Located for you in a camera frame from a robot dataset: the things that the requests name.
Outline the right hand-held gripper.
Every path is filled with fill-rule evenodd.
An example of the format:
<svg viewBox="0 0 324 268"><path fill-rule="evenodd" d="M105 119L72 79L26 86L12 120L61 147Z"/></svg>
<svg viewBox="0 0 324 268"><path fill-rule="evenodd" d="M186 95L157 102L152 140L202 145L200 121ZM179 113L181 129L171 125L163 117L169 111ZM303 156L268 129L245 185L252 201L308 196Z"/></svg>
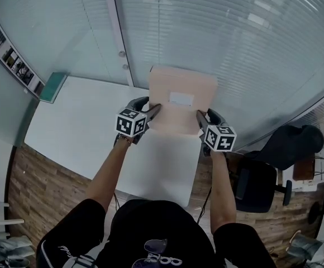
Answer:
<svg viewBox="0 0 324 268"><path fill-rule="evenodd" d="M206 112L198 110L196 113L197 122L204 136L202 137L203 154L210 156L214 152L231 152L233 150L237 134L229 126L209 126L223 125L226 120L216 111L208 109Z"/></svg>

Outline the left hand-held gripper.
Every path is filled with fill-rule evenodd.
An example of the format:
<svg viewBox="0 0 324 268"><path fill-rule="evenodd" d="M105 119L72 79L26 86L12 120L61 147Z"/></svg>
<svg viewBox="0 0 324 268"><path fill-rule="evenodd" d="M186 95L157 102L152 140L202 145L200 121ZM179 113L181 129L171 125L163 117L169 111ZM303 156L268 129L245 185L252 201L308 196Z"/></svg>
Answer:
<svg viewBox="0 0 324 268"><path fill-rule="evenodd" d="M115 131L117 140L123 138L137 145L143 134L149 129L148 122L152 121L161 110L161 104L156 104L148 111L141 112L144 105L149 101L149 97L139 97L131 100L127 108L122 108L116 114Z"/></svg>

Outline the pink cardboard box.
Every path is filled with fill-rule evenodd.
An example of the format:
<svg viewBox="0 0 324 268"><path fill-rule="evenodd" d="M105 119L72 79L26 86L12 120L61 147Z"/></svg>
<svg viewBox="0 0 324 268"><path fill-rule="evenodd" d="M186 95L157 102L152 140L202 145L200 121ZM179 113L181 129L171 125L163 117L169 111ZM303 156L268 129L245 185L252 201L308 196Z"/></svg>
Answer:
<svg viewBox="0 0 324 268"><path fill-rule="evenodd" d="M150 128L183 135L197 135L196 114L211 106L217 78L196 71L153 66L149 72L149 105L161 105Z"/></svg>

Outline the person's left forearm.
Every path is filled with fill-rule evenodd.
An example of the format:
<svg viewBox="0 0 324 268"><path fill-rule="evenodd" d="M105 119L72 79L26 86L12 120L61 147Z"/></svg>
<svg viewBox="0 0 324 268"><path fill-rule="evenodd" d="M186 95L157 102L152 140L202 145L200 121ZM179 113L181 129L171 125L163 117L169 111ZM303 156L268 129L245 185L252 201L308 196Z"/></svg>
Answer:
<svg viewBox="0 0 324 268"><path fill-rule="evenodd" d="M118 139L86 190L86 198L98 202L104 208L105 212L108 211L108 207L115 193L118 178L129 147L130 144L127 140L123 138Z"/></svg>

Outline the person's right forearm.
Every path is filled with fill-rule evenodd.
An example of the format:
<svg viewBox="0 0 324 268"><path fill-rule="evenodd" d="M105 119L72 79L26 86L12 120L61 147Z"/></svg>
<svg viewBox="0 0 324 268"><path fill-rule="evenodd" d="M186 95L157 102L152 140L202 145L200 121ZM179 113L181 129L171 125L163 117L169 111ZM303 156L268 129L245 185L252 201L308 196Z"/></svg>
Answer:
<svg viewBox="0 0 324 268"><path fill-rule="evenodd" d="M236 222L236 203L224 154L211 151L211 159L210 223L214 234L221 226Z"/></svg>

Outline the white desk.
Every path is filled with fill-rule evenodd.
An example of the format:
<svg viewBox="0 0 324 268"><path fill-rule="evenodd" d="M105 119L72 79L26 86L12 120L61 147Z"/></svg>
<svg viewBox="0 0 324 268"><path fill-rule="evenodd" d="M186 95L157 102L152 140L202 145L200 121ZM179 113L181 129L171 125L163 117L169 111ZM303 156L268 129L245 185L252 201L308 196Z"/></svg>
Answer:
<svg viewBox="0 0 324 268"><path fill-rule="evenodd" d="M53 103L40 102L25 143L61 166L91 179L110 153L118 111L147 90L68 77ZM130 146L117 190L186 207L196 175L200 139L149 129Z"/></svg>

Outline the black office chair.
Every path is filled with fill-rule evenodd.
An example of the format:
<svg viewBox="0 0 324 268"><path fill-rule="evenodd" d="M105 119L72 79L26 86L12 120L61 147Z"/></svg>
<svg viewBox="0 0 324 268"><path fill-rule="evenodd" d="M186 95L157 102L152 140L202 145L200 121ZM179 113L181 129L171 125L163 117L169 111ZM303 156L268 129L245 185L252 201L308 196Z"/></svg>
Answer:
<svg viewBox="0 0 324 268"><path fill-rule="evenodd" d="M232 187L236 209L248 213L270 210L276 191L284 193L283 205L290 202L292 182L277 184L277 170L286 170L318 152L324 146L320 129L311 125L279 127L260 151L243 156Z"/></svg>

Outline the green book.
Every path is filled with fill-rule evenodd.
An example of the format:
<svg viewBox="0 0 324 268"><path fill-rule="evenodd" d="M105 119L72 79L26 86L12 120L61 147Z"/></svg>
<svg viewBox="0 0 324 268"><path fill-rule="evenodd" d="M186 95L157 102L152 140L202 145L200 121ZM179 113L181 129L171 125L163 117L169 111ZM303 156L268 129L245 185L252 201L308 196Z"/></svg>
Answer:
<svg viewBox="0 0 324 268"><path fill-rule="evenodd" d="M54 103L66 78L67 78L66 73L53 72L50 75L48 81L46 82L40 94L40 101L47 102L47 103Z"/></svg>

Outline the brown box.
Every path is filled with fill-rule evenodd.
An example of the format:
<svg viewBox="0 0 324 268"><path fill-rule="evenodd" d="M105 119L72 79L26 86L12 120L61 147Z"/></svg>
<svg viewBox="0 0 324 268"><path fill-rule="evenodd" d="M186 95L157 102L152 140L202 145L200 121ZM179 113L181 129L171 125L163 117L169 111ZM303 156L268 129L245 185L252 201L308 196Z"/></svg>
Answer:
<svg viewBox="0 0 324 268"><path fill-rule="evenodd" d="M315 176L315 155L311 155L294 164L293 179L295 181L313 180Z"/></svg>

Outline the person's black shirt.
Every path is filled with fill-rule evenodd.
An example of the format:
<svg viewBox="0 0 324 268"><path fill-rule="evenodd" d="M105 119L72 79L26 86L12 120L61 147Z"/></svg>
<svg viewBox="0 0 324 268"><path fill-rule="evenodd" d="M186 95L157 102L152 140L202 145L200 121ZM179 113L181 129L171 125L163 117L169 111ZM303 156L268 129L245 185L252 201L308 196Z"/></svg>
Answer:
<svg viewBox="0 0 324 268"><path fill-rule="evenodd" d="M104 237L104 208L86 199L40 241L37 268L63 268L98 246ZM144 249L148 240L167 239L162 254ZM97 268L134 268L153 258L156 268L276 268L256 230L241 223L221 226L209 239L193 217L169 201L130 200L115 214Z"/></svg>

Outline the white side table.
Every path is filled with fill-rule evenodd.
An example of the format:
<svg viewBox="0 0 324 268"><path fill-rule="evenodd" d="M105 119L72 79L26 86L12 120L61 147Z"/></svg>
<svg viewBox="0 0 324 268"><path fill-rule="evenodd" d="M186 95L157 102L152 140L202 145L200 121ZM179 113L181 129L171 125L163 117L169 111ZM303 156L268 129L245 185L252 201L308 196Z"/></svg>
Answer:
<svg viewBox="0 0 324 268"><path fill-rule="evenodd" d="M324 149L315 155L315 176L313 180L295 181L293 179L294 165L286 170L278 170L277 184L286 186L287 181L292 183L293 192L315 192L318 184L324 183Z"/></svg>

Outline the dark sunglasses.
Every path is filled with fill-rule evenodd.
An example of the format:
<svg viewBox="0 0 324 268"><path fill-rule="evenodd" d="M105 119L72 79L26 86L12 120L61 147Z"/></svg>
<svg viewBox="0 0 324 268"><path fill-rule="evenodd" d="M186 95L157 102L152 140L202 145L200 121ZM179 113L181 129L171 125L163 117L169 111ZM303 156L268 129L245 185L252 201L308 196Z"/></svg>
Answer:
<svg viewBox="0 0 324 268"><path fill-rule="evenodd" d="M167 247L167 239L164 240L148 240L144 244L144 249L153 254L162 254L164 253L166 247Z"/></svg>

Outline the grey cloth bag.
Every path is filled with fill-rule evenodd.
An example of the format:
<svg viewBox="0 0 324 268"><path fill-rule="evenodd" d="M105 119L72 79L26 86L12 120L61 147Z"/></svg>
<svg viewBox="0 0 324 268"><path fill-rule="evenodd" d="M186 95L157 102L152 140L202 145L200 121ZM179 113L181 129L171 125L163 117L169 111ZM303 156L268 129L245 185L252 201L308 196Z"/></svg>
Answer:
<svg viewBox="0 0 324 268"><path fill-rule="evenodd" d="M28 257L35 254L33 244L27 236L0 240L0 258Z"/></svg>
<svg viewBox="0 0 324 268"><path fill-rule="evenodd" d="M322 245L321 241L307 237L301 234L301 230L297 230L289 240L286 252L291 256L311 261Z"/></svg>

